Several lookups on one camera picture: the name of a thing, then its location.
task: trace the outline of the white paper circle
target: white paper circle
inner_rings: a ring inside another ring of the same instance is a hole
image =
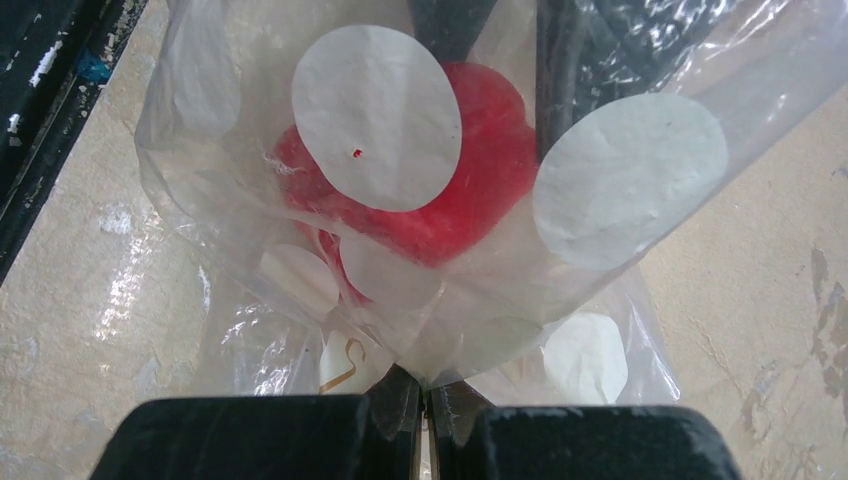
[[[327,180],[368,207],[418,209],[456,170],[456,96],[436,59],[404,33],[353,25],[324,35],[297,65],[292,107]]]
[[[423,307],[441,288],[435,270],[416,265],[364,238],[342,238],[339,255],[350,284],[386,307]]]
[[[612,404],[627,383],[621,334],[606,315],[575,313],[542,351],[548,379],[569,403]]]
[[[533,216],[565,262],[609,270],[662,238],[703,202],[727,169],[718,120],[672,94],[644,94],[599,108],[545,156]]]
[[[259,271],[320,315],[327,314],[339,301],[339,285],[333,272],[323,260],[303,248],[294,245],[267,248]]]

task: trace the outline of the black metal frame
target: black metal frame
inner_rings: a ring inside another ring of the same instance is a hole
[[[0,284],[146,3],[0,0],[0,120],[21,118],[16,132],[0,128]],[[33,87],[33,72],[57,42]]]

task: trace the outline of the red object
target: red object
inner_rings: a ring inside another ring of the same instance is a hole
[[[283,176],[287,203],[344,222],[428,267],[482,240],[533,186],[535,132],[526,123],[518,91],[499,73],[472,63],[448,64],[445,72],[459,104],[462,148],[453,178],[432,202],[397,213],[351,200],[330,185],[292,126],[276,148],[291,169]],[[326,235],[322,249],[341,270],[338,239]]]

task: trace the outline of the plastic wrap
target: plastic wrap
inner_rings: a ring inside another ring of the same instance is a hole
[[[623,339],[626,384],[614,398],[603,403],[657,405],[680,398],[664,357],[659,322],[638,269],[614,280],[579,312],[609,316]],[[549,329],[548,335],[555,330],[556,327]],[[322,342],[316,329],[273,312],[231,279],[219,275],[212,283],[209,316],[189,393],[364,393],[388,370],[389,356],[378,345],[352,345],[357,342],[353,337],[341,340],[334,334]],[[534,346],[497,368],[473,376],[472,372],[465,372],[465,376],[470,376],[468,383],[472,387],[496,404],[597,403],[590,397],[569,396],[573,392],[558,389],[543,366],[544,355],[542,346]],[[404,362],[410,364],[407,368],[412,372],[420,368],[409,358],[402,359],[401,365]],[[586,365],[574,370],[591,373]]]
[[[848,75],[837,0],[170,7],[136,132],[159,212],[427,385],[538,347]]]

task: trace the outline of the blue paint fleck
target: blue paint fleck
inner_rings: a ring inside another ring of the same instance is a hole
[[[77,76],[89,82],[103,83],[112,76],[112,71],[103,63],[103,60],[95,57],[87,48],[83,48],[77,57]]]

